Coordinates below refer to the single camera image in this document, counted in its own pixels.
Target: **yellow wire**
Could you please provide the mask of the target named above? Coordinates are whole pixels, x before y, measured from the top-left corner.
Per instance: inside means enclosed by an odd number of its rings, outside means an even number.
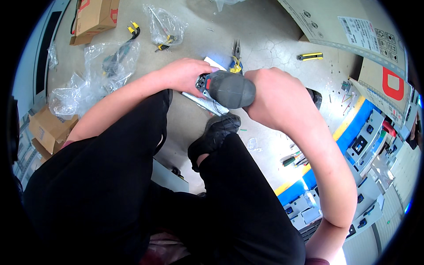
[[[236,60],[236,64],[233,68],[230,69],[230,73],[238,73],[241,71],[240,62],[238,61],[237,57],[233,56],[233,58]]]
[[[345,102],[346,100],[350,99],[351,97],[352,97],[352,96],[349,96],[347,99],[343,100],[343,102]]]

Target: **cardboard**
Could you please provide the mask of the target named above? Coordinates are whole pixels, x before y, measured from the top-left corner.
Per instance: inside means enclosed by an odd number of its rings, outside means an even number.
[[[49,154],[57,153],[68,138],[69,133],[78,122],[78,116],[64,120],[53,115],[48,105],[44,106],[34,116],[29,116],[29,130],[35,139]]]
[[[407,80],[403,40],[379,1],[278,1],[303,31],[301,41],[355,53]]]
[[[119,0],[78,0],[70,45],[90,43],[93,36],[116,27]]]
[[[37,140],[37,139],[32,139],[32,145],[35,147],[35,149],[41,154],[41,156],[43,157],[44,161],[42,161],[42,163],[44,163],[45,161],[49,160],[53,155],[50,154],[42,145],[41,143]]]
[[[358,91],[398,126],[406,121],[412,87],[388,68],[364,58],[358,81],[350,78]]]

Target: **leg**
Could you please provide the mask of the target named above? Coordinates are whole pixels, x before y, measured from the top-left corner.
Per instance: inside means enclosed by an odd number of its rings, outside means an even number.
[[[152,182],[148,199],[153,229],[176,235],[199,262],[210,264],[214,260],[219,230],[205,198],[173,192]]]
[[[305,246],[237,134],[200,164],[206,199],[221,217],[225,240],[218,261],[304,264]]]
[[[25,209],[54,253],[140,260],[151,224],[142,209],[153,155],[165,141],[168,107],[168,91],[152,95],[100,136],[71,143],[33,174]]]

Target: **pliers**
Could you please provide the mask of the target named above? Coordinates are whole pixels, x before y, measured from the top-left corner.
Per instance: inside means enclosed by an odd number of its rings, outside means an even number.
[[[230,72],[243,74],[243,65],[240,58],[240,40],[236,40],[233,49],[233,61],[230,64]]]

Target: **shirt sleeve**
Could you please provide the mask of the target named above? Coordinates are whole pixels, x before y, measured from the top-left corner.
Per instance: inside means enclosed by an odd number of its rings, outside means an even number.
[[[330,263],[326,261],[325,259],[313,258],[313,259],[306,259],[305,265],[330,265]]]
[[[74,141],[66,141],[62,147],[60,148],[60,150],[62,150],[63,148],[67,147],[69,144],[73,143]]]

